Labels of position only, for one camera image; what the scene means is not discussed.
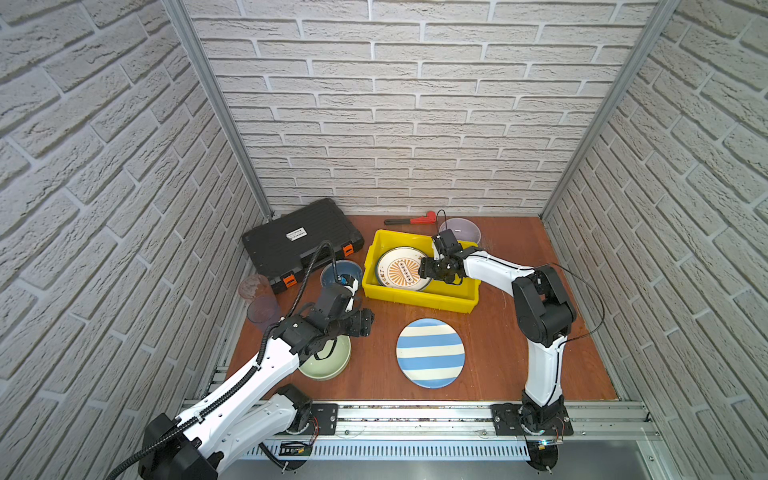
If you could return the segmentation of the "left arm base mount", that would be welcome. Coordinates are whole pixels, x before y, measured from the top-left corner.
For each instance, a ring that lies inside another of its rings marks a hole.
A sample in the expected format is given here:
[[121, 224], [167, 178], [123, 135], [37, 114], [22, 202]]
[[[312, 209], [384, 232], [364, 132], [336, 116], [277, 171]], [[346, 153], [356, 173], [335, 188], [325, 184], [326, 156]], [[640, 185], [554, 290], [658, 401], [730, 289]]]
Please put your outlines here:
[[277, 436], [333, 436], [336, 433], [339, 418], [339, 404], [337, 403], [313, 403], [309, 409], [302, 410], [297, 419], [286, 431], [277, 433]]

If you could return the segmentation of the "pink translucent cup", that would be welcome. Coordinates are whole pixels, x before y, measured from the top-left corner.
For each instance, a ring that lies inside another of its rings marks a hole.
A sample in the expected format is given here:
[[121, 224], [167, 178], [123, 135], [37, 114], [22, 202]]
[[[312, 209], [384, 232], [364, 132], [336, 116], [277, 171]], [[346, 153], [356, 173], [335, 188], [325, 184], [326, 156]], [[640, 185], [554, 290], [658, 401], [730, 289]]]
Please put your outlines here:
[[250, 302], [259, 297], [270, 296], [273, 291], [267, 277], [253, 274], [239, 283], [237, 293], [243, 300]]

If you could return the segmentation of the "blue white striped plate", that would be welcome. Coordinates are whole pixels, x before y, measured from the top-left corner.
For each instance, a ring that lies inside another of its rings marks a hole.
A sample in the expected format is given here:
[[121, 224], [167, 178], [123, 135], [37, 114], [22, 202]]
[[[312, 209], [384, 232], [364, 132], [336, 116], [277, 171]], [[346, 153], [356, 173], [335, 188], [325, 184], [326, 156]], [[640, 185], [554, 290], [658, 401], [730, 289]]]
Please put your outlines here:
[[412, 383], [426, 389], [440, 389], [460, 376], [466, 352], [452, 326], [438, 319], [422, 318], [400, 332], [396, 358], [401, 372]]

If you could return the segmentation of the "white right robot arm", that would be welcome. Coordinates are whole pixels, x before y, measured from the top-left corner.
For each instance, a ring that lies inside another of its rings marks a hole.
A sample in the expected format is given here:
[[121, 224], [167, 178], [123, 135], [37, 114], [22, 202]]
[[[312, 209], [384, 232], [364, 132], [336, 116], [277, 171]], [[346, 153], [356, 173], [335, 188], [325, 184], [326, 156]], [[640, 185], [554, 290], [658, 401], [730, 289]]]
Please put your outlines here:
[[516, 322], [528, 342], [528, 375], [522, 405], [540, 422], [563, 404], [564, 348], [576, 311], [558, 272], [549, 264], [530, 267], [462, 246], [452, 230], [432, 237], [433, 255], [421, 260], [419, 275], [446, 284], [479, 280], [512, 296]]

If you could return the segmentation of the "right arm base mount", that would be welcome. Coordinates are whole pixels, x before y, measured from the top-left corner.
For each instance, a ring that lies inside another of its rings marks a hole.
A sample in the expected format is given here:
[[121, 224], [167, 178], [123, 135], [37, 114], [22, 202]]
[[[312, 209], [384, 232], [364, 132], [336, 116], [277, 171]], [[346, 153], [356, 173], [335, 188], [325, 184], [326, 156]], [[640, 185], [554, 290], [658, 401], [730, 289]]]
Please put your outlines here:
[[571, 436], [574, 434], [565, 405], [545, 407], [535, 403], [501, 403], [490, 406], [497, 436]]

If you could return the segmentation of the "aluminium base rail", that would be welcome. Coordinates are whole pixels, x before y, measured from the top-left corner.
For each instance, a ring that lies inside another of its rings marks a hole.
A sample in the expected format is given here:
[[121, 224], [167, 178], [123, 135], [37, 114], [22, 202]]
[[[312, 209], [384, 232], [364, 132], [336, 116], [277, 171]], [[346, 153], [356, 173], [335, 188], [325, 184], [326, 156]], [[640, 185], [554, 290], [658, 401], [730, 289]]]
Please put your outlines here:
[[571, 436], [497, 436], [489, 402], [339, 401], [333, 436], [277, 436], [240, 459], [526, 461], [550, 465], [571, 441], [657, 441], [637, 402], [569, 402]]

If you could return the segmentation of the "white plate orange sunburst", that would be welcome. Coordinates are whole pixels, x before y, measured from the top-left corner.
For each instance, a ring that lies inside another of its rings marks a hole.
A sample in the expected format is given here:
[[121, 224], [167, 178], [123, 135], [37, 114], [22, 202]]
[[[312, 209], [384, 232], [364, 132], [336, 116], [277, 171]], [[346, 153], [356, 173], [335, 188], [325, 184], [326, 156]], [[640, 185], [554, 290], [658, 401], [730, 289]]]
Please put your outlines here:
[[386, 251], [377, 261], [375, 273], [380, 285], [408, 291], [422, 291], [431, 282], [419, 274], [426, 254], [412, 247], [397, 247]]

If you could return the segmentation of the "black plastic tool case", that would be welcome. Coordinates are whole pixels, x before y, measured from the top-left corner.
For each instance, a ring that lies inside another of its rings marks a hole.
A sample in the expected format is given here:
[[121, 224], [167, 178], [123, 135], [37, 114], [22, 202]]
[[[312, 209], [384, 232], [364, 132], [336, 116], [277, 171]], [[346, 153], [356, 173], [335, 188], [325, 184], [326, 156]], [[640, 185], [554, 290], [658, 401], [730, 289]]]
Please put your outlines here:
[[330, 263], [327, 251], [315, 263], [310, 262], [322, 242], [331, 243], [338, 260], [360, 251], [365, 244], [361, 232], [330, 198], [257, 226], [241, 240], [256, 272], [267, 278], [275, 294], [299, 285], [308, 271]]

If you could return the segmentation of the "dark blue ceramic bowl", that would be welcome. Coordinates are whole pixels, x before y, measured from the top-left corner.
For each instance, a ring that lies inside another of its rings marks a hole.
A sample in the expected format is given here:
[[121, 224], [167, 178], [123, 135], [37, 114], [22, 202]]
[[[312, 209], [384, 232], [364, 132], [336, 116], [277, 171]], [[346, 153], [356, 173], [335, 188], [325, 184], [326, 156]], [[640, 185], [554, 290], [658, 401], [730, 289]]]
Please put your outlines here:
[[320, 282], [322, 287], [334, 283], [354, 287], [363, 278], [363, 269], [357, 263], [350, 260], [337, 260], [335, 264], [329, 263], [321, 272]]

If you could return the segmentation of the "yellow plastic bin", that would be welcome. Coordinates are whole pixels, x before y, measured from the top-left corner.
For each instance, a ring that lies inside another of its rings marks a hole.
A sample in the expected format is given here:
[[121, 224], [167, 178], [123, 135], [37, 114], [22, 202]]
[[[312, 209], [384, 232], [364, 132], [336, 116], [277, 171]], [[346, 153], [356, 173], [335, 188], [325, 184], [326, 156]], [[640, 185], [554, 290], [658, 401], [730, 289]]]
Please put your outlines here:
[[379, 230], [364, 264], [362, 287], [369, 299], [457, 313], [472, 312], [479, 302], [478, 280], [454, 284], [419, 275], [421, 261], [434, 255], [426, 235]]

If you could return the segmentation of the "blue translucent cup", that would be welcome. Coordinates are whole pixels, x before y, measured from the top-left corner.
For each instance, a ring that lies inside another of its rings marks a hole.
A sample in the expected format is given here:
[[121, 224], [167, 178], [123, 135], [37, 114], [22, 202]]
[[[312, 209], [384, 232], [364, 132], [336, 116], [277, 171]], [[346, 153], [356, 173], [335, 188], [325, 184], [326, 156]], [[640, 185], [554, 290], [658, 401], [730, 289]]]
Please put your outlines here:
[[255, 297], [246, 312], [247, 320], [261, 331], [278, 323], [281, 317], [280, 306], [274, 296]]

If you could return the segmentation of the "red black pipe wrench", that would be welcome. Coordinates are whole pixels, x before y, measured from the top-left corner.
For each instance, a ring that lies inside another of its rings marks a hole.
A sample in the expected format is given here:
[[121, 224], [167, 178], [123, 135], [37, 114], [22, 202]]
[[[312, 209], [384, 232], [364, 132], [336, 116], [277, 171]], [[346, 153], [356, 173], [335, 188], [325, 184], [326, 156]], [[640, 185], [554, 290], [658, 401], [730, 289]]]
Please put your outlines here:
[[384, 224], [387, 226], [392, 225], [432, 225], [437, 220], [437, 214], [435, 211], [428, 211], [425, 215], [419, 217], [409, 218], [391, 218], [385, 219]]

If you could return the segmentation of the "light green bowl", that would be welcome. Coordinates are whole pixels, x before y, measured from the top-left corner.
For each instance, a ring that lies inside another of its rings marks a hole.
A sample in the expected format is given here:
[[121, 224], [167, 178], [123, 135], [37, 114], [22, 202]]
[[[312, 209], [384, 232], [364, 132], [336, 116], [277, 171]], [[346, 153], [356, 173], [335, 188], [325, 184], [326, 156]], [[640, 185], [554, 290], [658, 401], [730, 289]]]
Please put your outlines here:
[[351, 359], [351, 350], [351, 340], [348, 336], [329, 340], [318, 354], [299, 367], [299, 371], [311, 380], [331, 380], [345, 370]]

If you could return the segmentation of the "translucent purple bowl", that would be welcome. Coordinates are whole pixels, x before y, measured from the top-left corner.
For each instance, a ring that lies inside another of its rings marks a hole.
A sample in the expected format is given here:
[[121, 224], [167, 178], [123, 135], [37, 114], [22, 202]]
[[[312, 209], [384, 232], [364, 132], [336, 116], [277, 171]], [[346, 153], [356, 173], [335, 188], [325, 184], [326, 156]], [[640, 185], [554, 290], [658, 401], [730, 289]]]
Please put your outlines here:
[[465, 218], [448, 218], [438, 225], [438, 230], [452, 230], [458, 241], [480, 244], [482, 239], [480, 228]]

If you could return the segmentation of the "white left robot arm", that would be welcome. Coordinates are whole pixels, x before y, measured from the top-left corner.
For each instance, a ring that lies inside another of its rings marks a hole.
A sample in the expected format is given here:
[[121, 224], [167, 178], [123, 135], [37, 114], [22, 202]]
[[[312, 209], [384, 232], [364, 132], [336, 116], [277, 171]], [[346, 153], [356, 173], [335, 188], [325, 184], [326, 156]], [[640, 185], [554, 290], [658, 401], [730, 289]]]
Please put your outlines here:
[[220, 387], [174, 418], [152, 420], [134, 456], [139, 477], [215, 479], [276, 434], [315, 434], [310, 397], [282, 382], [329, 341], [370, 335], [374, 315], [357, 305], [358, 289], [348, 275], [325, 286], [316, 302], [270, 326], [258, 353]]

